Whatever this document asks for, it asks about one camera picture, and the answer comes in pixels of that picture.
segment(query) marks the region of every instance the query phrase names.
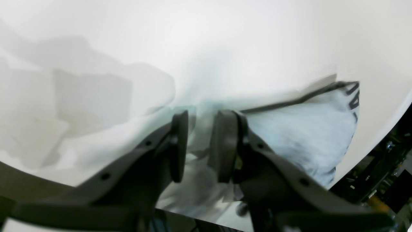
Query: light blue fabric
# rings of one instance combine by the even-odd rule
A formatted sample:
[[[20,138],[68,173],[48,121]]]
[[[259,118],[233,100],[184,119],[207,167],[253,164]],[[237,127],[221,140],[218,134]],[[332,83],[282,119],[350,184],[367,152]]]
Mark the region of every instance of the light blue fabric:
[[[301,104],[246,114],[249,127],[278,155],[326,186],[356,130],[359,107],[351,110],[349,103],[357,91],[346,93],[355,84]]]

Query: white cloth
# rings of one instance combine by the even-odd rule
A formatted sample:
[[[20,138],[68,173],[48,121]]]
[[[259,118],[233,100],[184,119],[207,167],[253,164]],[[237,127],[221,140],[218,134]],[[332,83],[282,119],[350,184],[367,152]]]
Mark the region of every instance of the white cloth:
[[[338,180],[411,102],[411,7],[0,1],[0,161],[77,185],[169,119],[162,106],[247,109],[338,73],[361,82],[363,106]]]

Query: black clamp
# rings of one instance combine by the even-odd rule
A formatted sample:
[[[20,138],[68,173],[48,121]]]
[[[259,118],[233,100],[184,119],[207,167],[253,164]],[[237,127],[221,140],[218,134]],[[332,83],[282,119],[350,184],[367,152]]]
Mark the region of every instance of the black clamp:
[[[187,111],[175,114],[80,186],[51,199],[21,202],[11,216],[68,230],[147,231],[160,194],[182,180],[187,125]]]
[[[389,231],[386,213],[373,213],[326,191],[276,155],[248,127],[244,115],[220,111],[211,138],[210,165],[219,182],[238,184],[258,231]]]

